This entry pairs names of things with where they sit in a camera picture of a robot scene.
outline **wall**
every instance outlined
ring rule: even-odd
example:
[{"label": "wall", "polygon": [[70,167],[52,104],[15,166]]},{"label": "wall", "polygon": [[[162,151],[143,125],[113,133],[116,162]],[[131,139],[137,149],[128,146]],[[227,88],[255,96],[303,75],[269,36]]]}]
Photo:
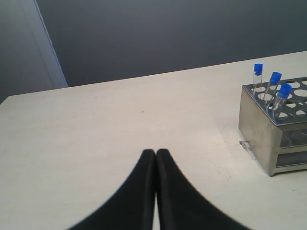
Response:
[{"label": "wall", "polygon": [[70,86],[307,50],[305,0],[37,0]]},{"label": "wall", "polygon": [[34,0],[1,0],[0,31],[0,103],[67,86]]}]

